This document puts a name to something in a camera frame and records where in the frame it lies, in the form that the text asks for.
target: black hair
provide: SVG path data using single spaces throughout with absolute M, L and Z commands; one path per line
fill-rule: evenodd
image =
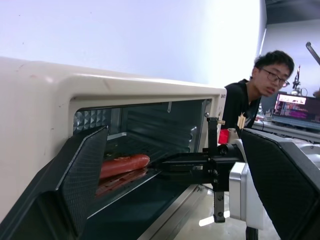
M 295 69 L 295 63 L 294 60 L 286 54 L 284 51 L 270 51 L 264 56 L 258 57 L 254 61 L 254 67 L 257 69 L 262 69 L 264 66 L 269 66 L 273 64 L 284 64 L 289 68 L 290 74 Z

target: white wall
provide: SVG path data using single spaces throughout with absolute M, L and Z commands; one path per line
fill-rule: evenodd
M 0 1 L 0 56 L 223 87 L 248 77 L 264 0 Z
M 301 87 L 307 89 L 308 96 L 312 96 L 320 87 L 320 66 L 307 50 L 307 42 L 311 42 L 311 46 L 320 55 L 320 19 L 268 25 L 262 53 L 282 50 L 289 54 L 294 60 L 295 69 L 289 79 L 290 86 L 284 88 L 284 91 L 292 91 L 292 82 L 301 65 Z

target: black hoodie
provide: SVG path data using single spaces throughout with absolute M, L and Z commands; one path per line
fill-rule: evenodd
M 221 126 L 222 129 L 234 128 L 242 113 L 246 117 L 244 127 L 250 129 L 253 126 L 261 98 L 252 101 L 249 105 L 247 82 L 246 79 L 243 79 L 225 87 L 226 99 L 222 118 L 225 125 Z

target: ceiling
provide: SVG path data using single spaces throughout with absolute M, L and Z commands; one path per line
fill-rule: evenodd
M 320 19 L 320 0 L 265 0 L 267 24 Z

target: floor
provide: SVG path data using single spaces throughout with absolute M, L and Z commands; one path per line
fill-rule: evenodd
M 225 194 L 225 211 L 229 210 L 229 196 Z M 225 223 L 212 222 L 213 194 L 209 190 L 203 201 L 192 212 L 174 240 L 245 240 L 246 223 L 226 218 Z M 259 230 L 259 240 L 280 240 L 271 220 L 266 217 L 265 229 Z

